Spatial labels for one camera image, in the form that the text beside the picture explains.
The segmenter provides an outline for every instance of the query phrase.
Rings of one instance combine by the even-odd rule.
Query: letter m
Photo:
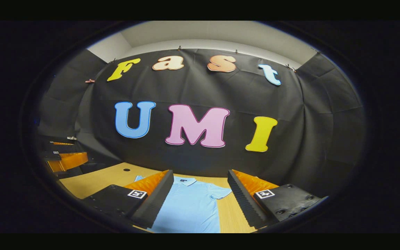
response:
[[[205,132],[205,138],[200,141],[203,147],[221,148],[225,146],[223,129],[229,110],[211,108],[200,122],[195,118],[191,107],[187,105],[172,105],[169,110],[173,113],[173,123],[171,135],[165,140],[167,144],[184,144],[184,139],[181,137],[181,132],[184,130],[184,134],[191,145],[196,144]]]

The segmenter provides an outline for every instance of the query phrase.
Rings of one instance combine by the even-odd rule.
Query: white ceiling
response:
[[[226,42],[230,42],[228,51],[239,48],[241,53],[295,68],[316,54],[303,41],[254,21],[149,21],[112,35],[88,49],[109,62],[114,58],[167,49],[168,46],[171,49],[179,45],[182,48],[212,49],[211,40],[220,41],[216,49],[224,49]]]

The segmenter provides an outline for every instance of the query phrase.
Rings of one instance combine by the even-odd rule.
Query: wooden table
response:
[[[137,175],[148,177],[160,171],[135,166],[129,163],[120,163],[105,169],[88,174],[60,179],[61,183],[77,198],[84,199],[108,185],[115,184],[125,186],[134,182]],[[223,188],[230,188],[226,177],[201,177],[174,173],[175,176],[195,178],[199,182],[209,182]],[[256,231],[246,221],[240,206],[235,199],[234,193],[225,198],[217,200],[220,218],[221,233],[252,233]]]

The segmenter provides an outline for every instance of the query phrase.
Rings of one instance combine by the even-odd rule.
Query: letter u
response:
[[[127,117],[132,103],[124,101],[115,105],[115,127],[119,134],[127,138],[141,138],[149,131],[151,121],[151,109],[155,107],[152,101],[140,101],[137,107],[140,109],[140,124],[138,128],[129,128],[127,125]]]

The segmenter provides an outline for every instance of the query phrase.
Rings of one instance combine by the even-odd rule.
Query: light blue letter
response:
[[[263,73],[265,74],[266,79],[274,84],[274,85],[280,85],[281,81],[279,81],[278,79],[276,79],[276,77],[274,76],[274,74],[277,75],[277,71],[273,70],[273,68],[271,68],[271,66],[266,65],[266,64],[259,64],[259,67],[263,69]]]
[[[145,136],[149,131],[149,123],[151,121],[151,109],[155,107],[152,101],[140,101],[137,107],[140,109],[140,125],[136,129],[129,128],[127,125],[127,113],[132,107],[132,103],[124,101],[115,105],[115,127],[119,134],[127,138],[140,138]]]

